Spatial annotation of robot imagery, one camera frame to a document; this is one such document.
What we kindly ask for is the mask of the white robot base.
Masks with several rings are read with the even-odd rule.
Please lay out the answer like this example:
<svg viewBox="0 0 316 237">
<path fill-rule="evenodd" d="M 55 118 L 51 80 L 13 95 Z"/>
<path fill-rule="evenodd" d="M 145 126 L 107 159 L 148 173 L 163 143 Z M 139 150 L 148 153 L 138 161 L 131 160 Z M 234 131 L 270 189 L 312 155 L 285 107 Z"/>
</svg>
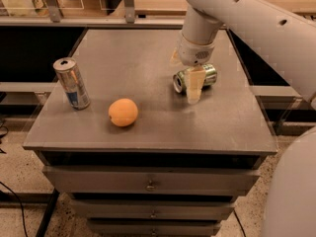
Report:
<svg viewBox="0 0 316 237">
<path fill-rule="evenodd" d="M 276 165 L 262 237 L 316 237 L 316 127 L 295 139 Z"/>
</svg>

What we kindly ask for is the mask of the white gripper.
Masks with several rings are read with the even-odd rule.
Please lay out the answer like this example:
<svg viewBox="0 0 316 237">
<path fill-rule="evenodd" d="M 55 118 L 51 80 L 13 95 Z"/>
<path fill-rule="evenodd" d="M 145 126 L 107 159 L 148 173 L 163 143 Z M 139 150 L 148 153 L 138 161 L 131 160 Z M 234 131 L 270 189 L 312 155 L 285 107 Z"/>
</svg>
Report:
<svg viewBox="0 0 316 237">
<path fill-rule="evenodd" d="M 181 62 L 188 66 L 205 64 L 210 60 L 213 50 L 213 42 L 210 44 L 195 44 L 185 39 L 183 33 L 179 32 L 177 47 L 171 55 L 169 64 L 171 66 L 178 66 Z M 201 66 L 189 68 L 185 72 L 186 94 L 190 105 L 199 101 L 205 74 L 206 72 Z"/>
</svg>

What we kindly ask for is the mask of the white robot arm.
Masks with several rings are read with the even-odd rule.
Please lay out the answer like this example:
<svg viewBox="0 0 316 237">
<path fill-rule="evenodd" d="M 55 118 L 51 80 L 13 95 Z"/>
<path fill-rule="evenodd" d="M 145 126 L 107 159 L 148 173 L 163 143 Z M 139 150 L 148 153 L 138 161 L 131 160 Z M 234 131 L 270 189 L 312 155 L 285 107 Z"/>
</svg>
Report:
<svg viewBox="0 0 316 237">
<path fill-rule="evenodd" d="M 186 0 L 176 57 L 195 66 L 210 60 L 225 26 L 316 108 L 316 25 L 264 0 Z"/>
</svg>

